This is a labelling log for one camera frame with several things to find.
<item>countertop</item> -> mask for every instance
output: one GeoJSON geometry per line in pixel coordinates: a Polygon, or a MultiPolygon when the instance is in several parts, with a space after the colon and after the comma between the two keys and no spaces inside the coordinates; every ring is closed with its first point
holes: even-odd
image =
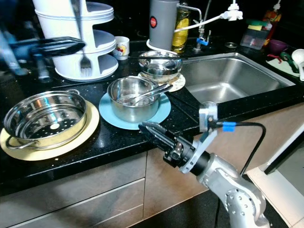
{"type": "MultiPolygon", "coordinates": [[[[265,55],[262,52],[245,47],[229,49],[224,47],[224,45],[217,44],[216,46],[211,45],[210,48],[208,47],[199,53],[193,53],[194,45],[193,40],[190,40],[184,53],[185,56],[194,57],[238,52],[296,84],[275,91],[220,103],[218,105],[218,117],[220,120],[244,121],[303,101],[303,83],[297,78],[266,64],[265,55]]],[[[147,50],[144,42],[132,42],[130,49],[134,52],[147,50]]],[[[140,72],[140,68],[136,59],[120,61],[119,67],[113,76],[90,83],[78,83],[63,79],[52,68],[50,68],[50,72],[53,82],[47,84],[42,84],[36,79],[35,71],[31,75],[23,77],[15,77],[10,73],[0,75],[0,118],[3,120],[6,112],[17,102],[31,95],[49,90],[77,89],[86,100],[98,107],[99,101],[103,94],[106,93],[111,81],[128,75],[137,75],[140,72]]],[[[194,107],[200,105],[186,88],[173,94],[194,107]]],[[[171,96],[169,96],[169,99],[172,104],[171,112],[166,120],[162,122],[162,126],[173,132],[183,134],[186,138],[199,134],[198,109],[194,110],[171,96]]],[[[0,195],[12,194],[58,180],[152,148],[153,145],[148,143],[139,131],[114,127],[100,117],[99,126],[84,144],[64,155],[58,156],[56,160],[53,158],[44,161],[22,161],[8,156],[0,149],[0,195]]]]}

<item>robotic arm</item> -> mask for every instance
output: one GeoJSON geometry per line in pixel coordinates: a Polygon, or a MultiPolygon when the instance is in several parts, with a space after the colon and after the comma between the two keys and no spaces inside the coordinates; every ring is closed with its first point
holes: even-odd
{"type": "Polygon", "coordinates": [[[261,191],[243,179],[237,170],[216,154],[205,149],[217,135],[214,122],[217,106],[206,103],[199,110],[200,130],[203,135],[194,144],[157,123],[144,122],[139,125],[145,137],[165,152],[163,159],[182,173],[192,172],[197,180],[214,192],[229,213],[232,228],[269,228],[263,212],[266,200],[261,191]]]}

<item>mug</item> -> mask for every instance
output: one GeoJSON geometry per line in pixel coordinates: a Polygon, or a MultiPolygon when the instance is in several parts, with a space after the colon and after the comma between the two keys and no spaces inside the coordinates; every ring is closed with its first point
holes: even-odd
{"type": "Polygon", "coordinates": [[[116,48],[113,55],[118,60],[125,60],[130,53],[130,40],[128,37],[115,37],[116,48]]]}

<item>black cable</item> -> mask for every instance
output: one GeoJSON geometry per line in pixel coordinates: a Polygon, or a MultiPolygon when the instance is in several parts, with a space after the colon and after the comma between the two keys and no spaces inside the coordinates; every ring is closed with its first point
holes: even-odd
{"type": "MultiPolygon", "coordinates": [[[[216,123],[217,127],[222,127],[223,123],[218,122],[216,123]]],[[[262,141],[264,140],[264,137],[266,135],[266,128],[264,125],[262,125],[261,123],[254,123],[254,122],[241,122],[241,123],[236,123],[236,126],[257,126],[257,127],[261,127],[262,128],[262,134],[261,137],[259,138],[259,140],[256,143],[256,146],[253,148],[251,154],[249,155],[244,167],[242,168],[241,172],[240,172],[240,176],[243,177],[244,173],[246,172],[246,169],[248,168],[248,165],[250,164],[253,156],[255,155],[255,153],[257,152],[259,146],[261,145],[262,141]]],[[[219,219],[219,209],[220,209],[220,200],[218,198],[218,207],[217,207],[217,211],[215,214],[215,222],[214,222],[214,228],[216,228],[218,226],[218,219],[219,219]]]]}

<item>stainless steel sink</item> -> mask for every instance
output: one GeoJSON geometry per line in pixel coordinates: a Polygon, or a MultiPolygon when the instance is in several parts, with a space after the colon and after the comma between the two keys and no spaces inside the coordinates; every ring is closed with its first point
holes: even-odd
{"type": "Polygon", "coordinates": [[[239,53],[191,58],[181,73],[198,101],[217,104],[294,85],[239,53]]]}

